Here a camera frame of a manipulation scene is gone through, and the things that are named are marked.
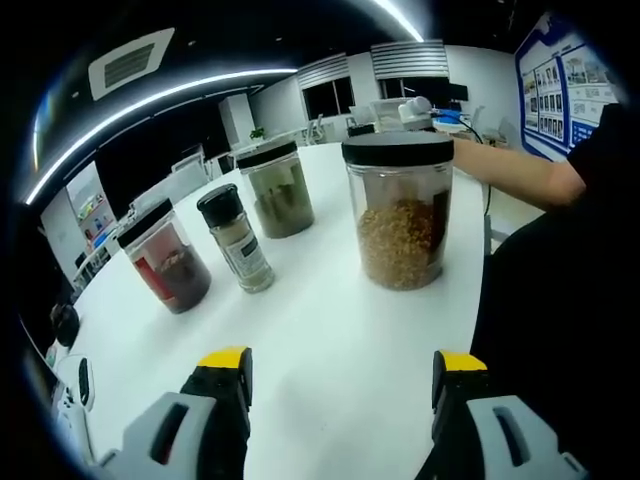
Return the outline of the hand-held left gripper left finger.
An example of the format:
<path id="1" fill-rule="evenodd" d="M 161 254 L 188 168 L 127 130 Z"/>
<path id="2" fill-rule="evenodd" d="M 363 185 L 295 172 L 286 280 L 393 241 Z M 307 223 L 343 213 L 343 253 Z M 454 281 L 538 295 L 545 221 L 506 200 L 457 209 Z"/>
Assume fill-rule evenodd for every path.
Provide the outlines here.
<path id="1" fill-rule="evenodd" d="M 98 464 L 100 479 L 242 479 L 251 433 L 252 349 L 203 357 L 179 392 L 163 394 Z"/>

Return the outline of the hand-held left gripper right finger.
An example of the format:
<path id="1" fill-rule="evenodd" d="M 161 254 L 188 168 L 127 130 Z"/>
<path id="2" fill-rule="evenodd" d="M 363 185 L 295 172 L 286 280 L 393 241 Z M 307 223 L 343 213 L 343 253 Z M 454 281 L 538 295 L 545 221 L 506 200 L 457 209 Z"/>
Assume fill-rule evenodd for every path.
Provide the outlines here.
<path id="1" fill-rule="evenodd" d="M 586 479 L 555 431 L 515 395 L 503 395 L 469 353 L 437 350 L 433 447 L 418 479 Z"/>

